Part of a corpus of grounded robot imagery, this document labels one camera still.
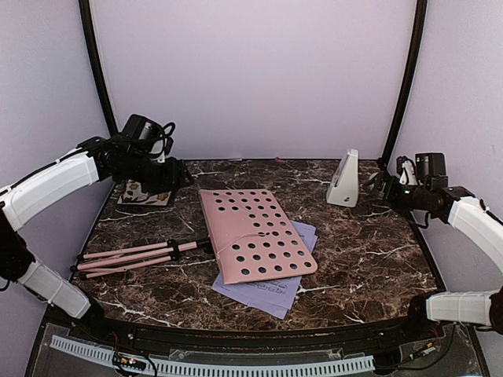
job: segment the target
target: white wall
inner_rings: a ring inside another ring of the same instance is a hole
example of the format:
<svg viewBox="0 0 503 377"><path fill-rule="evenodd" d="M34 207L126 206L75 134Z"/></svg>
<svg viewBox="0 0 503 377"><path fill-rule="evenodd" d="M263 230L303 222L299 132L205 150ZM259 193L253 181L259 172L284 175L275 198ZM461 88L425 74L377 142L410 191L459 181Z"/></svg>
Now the white wall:
<svg viewBox="0 0 503 377"><path fill-rule="evenodd" d="M119 124L175 121L176 156L380 156L414 0L92 3Z"/></svg>
<svg viewBox="0 0 503 377"><path fill-rule="evenodd" d="M395 157L443 152L451 185L503 217L503 2L429 2L424 39ZM468 238L432 221L424 232L453 291L493 290L501 273ZM492 375L503 337L480 336Z"/></svg>
<svg viewBox="0 0 503 377"><path fill-rule="evenodd" d="M77 1L1 1L0 56L0 187L107 135ZM86 188L34 218L21 232L30 250L69 276L109 188ZM0 293L2 375L24 375L44 309L17 284Z"/></svg>

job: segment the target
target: brown marble table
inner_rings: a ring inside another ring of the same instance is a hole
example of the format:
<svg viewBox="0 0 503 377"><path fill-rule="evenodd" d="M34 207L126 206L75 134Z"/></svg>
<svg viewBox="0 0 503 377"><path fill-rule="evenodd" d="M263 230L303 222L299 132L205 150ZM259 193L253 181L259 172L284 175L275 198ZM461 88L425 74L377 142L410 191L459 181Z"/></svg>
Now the brown marble table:
<svg viewBox="0 0 503 377"><path fill-rule="evenodd" d="M168 207L117 204L118 185L90 234L86 253L170 238L207 236L199 189L269 189L291 220L314 225L319 237L315 274L304 276L284 320L241 305L211 289L218 266L202 251L180 261L73 283L93 295L106 316L142 324L225 331L328 328L406 315L409 300L436 289L406 220L361 192L356 208L325 202L338 162L245 160L188 163L195 185ZM360 182L377 171L360 162Z"/></svg>

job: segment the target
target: pink perforated board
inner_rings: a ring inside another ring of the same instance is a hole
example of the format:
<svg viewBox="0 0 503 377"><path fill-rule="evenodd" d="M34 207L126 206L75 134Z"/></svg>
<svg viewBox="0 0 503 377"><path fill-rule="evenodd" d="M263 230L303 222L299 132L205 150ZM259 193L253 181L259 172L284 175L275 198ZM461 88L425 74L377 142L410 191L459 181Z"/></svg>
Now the pink perforated board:
<svg viewBox="0 0 503 377"><path fill-rule="evenodd" d="M225 284L306 275L318 268L267 190L200 190Z"/></svg>

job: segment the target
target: white stand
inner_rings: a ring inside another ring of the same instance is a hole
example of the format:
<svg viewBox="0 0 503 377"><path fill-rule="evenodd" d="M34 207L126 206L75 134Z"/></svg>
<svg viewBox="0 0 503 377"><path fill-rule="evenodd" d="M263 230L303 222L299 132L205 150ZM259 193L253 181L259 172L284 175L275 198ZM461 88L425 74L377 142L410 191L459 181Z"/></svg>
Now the white stand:
<svg viewBox="0 0 503 377"><path fill-rule="evenodd" d="M348 149L333 175L327 191L327 203L356 207L358 192L358 150Z"/></svg>

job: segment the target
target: dark marble surface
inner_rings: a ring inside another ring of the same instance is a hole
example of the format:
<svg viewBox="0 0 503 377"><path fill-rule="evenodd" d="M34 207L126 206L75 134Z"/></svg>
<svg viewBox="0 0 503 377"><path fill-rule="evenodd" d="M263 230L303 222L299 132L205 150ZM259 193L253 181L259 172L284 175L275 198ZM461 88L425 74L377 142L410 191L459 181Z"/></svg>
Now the dark marble surface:
<svg viewBox="0 0 503 377"><path fill-rule="evenodd" d="M74 283L93 295L107 317L178 328L268 331L326 328L406 315L409 300L435 281L407 222L361 192L356 208L325 202L337 161L201 161L188 163L196 184L169 207L118 205L117 187L90 235L86 253L139 243L207 236L198 189L269 189L291 220L318 228L318 271L305 276L284 320L211 289L215 259L202 251L178 262ZM360 162L360 182L376 171Z"/></svg>

